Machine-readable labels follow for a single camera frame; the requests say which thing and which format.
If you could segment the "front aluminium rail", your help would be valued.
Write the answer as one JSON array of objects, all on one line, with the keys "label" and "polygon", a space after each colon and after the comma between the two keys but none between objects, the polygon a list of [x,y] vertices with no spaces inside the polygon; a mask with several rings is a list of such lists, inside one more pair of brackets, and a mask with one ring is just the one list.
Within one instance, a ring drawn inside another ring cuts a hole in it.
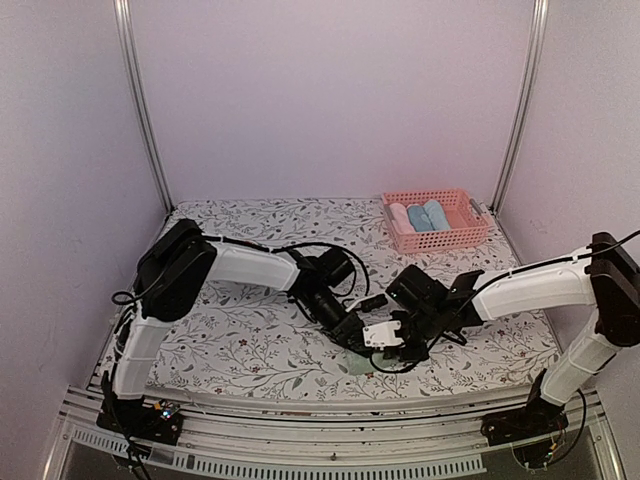
[{"label": "front aluminium rail", "polygon": [[482,418],[521,406],[524,387],[385,400],[271,400],[153,389],[179,404],[175,445],[142,443],[150,479],[621,479],[596,392],[566,408],[554,463],[527,453],[549,436],[492,445]]}]

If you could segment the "green panda towel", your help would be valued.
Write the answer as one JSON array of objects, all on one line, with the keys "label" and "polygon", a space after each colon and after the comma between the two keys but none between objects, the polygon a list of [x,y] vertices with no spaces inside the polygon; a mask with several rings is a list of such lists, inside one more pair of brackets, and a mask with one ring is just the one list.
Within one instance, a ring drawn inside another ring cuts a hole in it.
[{"label": "green panda towel", "polygon": [[[376,352],[373,354],[374,363],[382,369],[391,369],[398,364],[398,361],[394,358],[386,358],[382,352]],[[376,369],[371,365],[368,356],[361,356],[351,351],[345,353],[345,367],[347,373],[352,376],[367,375],[376,372]]]}]

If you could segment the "aluminium frame post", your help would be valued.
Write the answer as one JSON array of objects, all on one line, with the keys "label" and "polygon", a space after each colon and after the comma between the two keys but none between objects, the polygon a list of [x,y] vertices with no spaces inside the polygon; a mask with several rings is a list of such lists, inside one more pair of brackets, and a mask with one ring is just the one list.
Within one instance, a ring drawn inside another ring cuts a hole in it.
[{"label": "aluminium frame post", "polygon": [[155,138],[151,115],[144,91],[142,71],[137,55],[134,29],[131,15],[131,2],[115,0],[113,2],[116,27],[128,78],[129,89],[136,113],[143,147],[149,163],[152,179],[156,187],[160,203],[166,215],[175,208],[169,183],[162,165],[157,141]]},{"label": "aluminium frame post", "polygon": [[535,0],[526,50],[524,71],[502,167],[494,189],[490,210],[498,217],[503,209],[515,172],[522,139],[524,136],[530,104],[535,90],[537,74],[543,54],[546,25],[549,13],[548,0]]}]

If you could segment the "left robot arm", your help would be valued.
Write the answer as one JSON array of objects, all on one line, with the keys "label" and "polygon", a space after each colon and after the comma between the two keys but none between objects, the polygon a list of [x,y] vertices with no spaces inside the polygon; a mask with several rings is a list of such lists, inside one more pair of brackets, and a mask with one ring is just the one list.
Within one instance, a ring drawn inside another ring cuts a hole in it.
[{"label": "left robot arm", "polygon": [[134,285],[115,292],[121,307],[114,365],[105,381],[116,398],[111,419],[128,434],[148,426],[147,378],[169,330],[203,301],[204,290],[261,288],[280,293],[334,344],[366,356],[364,322],[337,288],[368,273],[352,251],[324,241],[271,247],[205,233],[191,219],[177,221],[138,261]]}]

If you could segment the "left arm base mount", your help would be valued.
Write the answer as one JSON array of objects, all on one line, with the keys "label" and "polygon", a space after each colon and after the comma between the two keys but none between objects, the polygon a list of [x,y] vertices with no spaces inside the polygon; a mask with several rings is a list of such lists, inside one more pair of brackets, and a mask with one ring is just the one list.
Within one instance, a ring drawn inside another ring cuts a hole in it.
[{"label": "left arm base mount", "polygon": [[176,446],[180,438],[184,416],[169,413],[165,407],[156,409],[142,399],[103,401],[96,425],[122,434],[127,438],[148,440]]}]

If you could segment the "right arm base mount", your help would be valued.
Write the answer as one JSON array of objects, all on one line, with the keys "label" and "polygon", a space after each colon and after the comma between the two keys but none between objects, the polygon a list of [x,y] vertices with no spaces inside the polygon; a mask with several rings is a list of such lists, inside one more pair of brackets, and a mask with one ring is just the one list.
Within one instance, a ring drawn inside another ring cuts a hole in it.
[{"label": "right arm base mount", "polygon": [[483,416],[480,433],[490,446],[495,446],[550,434],[567,426],[563,408],[523,406]]}]

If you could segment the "right aluminium frame post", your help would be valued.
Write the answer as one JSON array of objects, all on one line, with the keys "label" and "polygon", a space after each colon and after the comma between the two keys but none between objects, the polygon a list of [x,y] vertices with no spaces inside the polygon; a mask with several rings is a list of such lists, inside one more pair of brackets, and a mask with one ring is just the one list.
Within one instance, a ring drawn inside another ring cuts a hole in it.
[{"label": "right aluminium frame post", "polygon": [[543,54],[546,25],[549,13],[548,0],[535,0],[526,50],[524,71],[502,167],[494,189],[490,210],[498,217],[503,209],[515,172],[522,139],[524,136],[530,104],[535,90],[537,74]]}]

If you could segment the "rolled blue towel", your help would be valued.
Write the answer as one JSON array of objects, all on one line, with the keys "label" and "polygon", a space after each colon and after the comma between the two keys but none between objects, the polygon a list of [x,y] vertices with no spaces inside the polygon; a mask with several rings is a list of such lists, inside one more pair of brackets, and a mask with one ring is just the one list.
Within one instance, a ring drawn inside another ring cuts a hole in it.
[{"label": "rolled blue towel", "polygon": [[409,205],[407,207],[407,217],[417,233],[425,233],[433,230],[431,220],[422,205]]}]

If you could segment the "pink plastic basket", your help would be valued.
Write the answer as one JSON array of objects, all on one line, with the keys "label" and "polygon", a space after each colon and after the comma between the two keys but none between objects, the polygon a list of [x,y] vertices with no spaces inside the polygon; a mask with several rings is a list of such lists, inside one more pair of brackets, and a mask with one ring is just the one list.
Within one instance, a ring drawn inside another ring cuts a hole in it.
[{"label": "pink plastic basket", "polygon": [[[479,246],[493,221],[470,194],[460,188],[383,193],[383,216],[389,237],[399,253],[431,253]],[[409,208],[438,203],[449,228],[419,231],[410,222]]]}]

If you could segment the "light blue towel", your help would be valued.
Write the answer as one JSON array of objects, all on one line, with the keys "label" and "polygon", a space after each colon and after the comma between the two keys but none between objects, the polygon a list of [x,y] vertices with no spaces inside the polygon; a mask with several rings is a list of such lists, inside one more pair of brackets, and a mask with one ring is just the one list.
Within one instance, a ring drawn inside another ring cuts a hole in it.
[{"label": "light blue towel", "polygon": [[448,231],[451,229],[446,213],[438,201],[430,199],[423,207],[431,220],[434,231]]}]

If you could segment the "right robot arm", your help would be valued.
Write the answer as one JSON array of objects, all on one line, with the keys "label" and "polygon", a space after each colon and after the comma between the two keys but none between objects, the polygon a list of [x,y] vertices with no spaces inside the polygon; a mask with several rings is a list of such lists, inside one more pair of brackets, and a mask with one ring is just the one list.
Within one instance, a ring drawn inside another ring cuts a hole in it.
[{"label": "right robot arm", "polygon": [[639,265],[607,232],[570,254],[511,270],[458,275],[450,287],[415,265],[386,290],[404,314],[389,337],[425,360],[447,333],[511,314],[571,305],[591,307],[567,351],[536,378],[517,427],[537,436],[571,396],[623,348],[639,343]]}]

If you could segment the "floral table mat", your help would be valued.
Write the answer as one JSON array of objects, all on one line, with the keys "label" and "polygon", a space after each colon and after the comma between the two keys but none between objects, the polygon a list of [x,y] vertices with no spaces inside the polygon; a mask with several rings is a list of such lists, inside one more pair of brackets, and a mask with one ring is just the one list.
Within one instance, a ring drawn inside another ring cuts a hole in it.
[{"label": "floral table mat", "polygon": [[[383,291],[407,266],[444,284],[475,269],[515,265],[502,233],[476,247],[431,254],[396,251],[371,199],[218,200],[180,203],[174,219],[196,221],[209,234],[284,246],[328,242],[366,265],[342,292]],[[149,374],[151,389],[271,400],[385,400],[456,395],[530,384],[559,356],[545,316],[512,314],[468,328],[465,345],[439,342],[409,373],[398,366],[352,376],[346,350],[333,344],[286,296],[266,287],[210,282],[189,315],[166,333]]]}]

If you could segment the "rolled pink towel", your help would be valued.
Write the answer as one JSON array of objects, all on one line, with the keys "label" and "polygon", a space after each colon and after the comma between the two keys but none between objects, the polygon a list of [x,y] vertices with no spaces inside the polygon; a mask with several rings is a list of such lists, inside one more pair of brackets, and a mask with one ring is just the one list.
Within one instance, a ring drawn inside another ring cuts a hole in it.
[{"label": "rolled pink towel", "polygon": [[396,230],[403,235],[413,234],[415,229],[409,220],[407,207],[401,203],[391,203],[389,210],[392,214]]}]

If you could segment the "left aluminium frame post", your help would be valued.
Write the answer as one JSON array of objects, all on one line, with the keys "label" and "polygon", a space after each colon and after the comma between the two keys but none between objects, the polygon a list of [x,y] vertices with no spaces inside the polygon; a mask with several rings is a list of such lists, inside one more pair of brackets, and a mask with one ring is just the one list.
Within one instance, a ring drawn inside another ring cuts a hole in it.
[{"label": "left aluminium frame post", "polygon": [[156,187],[160,203],[166,215],[175,208],[169,183],[162,165],[157,141],[155,138],[151,115],[144,91],[142,71],[137,55],[134,29],[131,15],[131,2],[115,0],[113,2],[116,27],[128,78],[129,89],[136,113],[143,147],[149,163],[152,179]]}]

